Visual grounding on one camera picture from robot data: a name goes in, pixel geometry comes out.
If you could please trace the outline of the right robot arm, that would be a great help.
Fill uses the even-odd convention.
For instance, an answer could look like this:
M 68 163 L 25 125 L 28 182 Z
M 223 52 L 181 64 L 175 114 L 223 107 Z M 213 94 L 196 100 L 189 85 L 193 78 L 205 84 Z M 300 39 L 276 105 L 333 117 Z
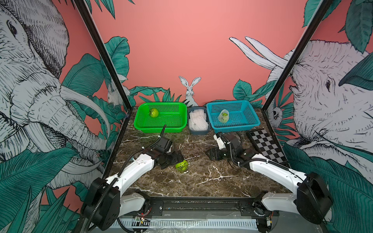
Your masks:
M 256 215 L 284 211 L 299 214 L 313 224 L 331 219 L 334 200 L 320 175 L 290 169 L 256 150 L 244 149 L 235 135 L 216 133 L 214 140 L 217 146 L 206 152 L 210 160 L 226 159 L 236 167 L 260 173 L 289 190 L 289 193 L 263 191 L 251 203 Z

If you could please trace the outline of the custard apple with dark spots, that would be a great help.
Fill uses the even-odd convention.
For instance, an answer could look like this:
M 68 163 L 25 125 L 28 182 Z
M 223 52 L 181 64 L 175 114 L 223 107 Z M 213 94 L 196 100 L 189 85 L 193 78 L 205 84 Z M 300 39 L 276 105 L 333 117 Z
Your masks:
M 220 116 L 220 121 L 221 121 L 222 123 L 227 123 L 228 120 L 229 120 L 229 115 L 226 114 L 226 113 L 222 113 L 221 116 Z

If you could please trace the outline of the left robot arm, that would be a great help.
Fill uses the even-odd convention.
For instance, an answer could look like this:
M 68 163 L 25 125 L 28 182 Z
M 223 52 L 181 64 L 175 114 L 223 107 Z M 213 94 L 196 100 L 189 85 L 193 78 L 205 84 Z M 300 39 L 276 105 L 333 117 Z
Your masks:
M 126 160 L 115 175 L 92 182 L 81 208 L 84 219 L 81 233 L 88 233 L 90 226 L 104 231 L 119 217 L 142 209 L 145 197 L 139 193 L 125 196 L 125 191 L 156 166 L 164 170 L 183 162 L 184 157 L 179 150 L 171 151 L 172 142 L 163 136 L 165 130 L 166 127 L 163 127 L 156 142 L 130 155 L 130 158 L 138 156 L 134 162 Z

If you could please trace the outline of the white foam net sleeve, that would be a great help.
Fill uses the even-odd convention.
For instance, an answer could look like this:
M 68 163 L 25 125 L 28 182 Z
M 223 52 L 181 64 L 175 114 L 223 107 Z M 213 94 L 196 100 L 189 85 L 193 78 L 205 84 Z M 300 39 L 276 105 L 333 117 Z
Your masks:
M 219 121 L 220 123 L 227 123 L 228 120 L 229 120 L 229 111 L 226 110 L 226 109 L 223 109 L 223 110 L 220 112 L 219 116 L 218 116 L 218 121 Z

